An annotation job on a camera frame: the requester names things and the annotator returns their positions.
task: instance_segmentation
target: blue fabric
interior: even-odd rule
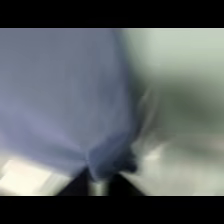
[[[0,29],[2,147],[73,176],[116,170],[135,122],[115,32]]]

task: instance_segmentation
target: blue cloth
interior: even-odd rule
[[[0,143],[68,175],[113,173],[135,131],[114,29],[0,29]]]

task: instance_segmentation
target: blue garment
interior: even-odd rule
[[[135,131],[109,28],[0,29],[0,142],[74,177],[113,173]]]

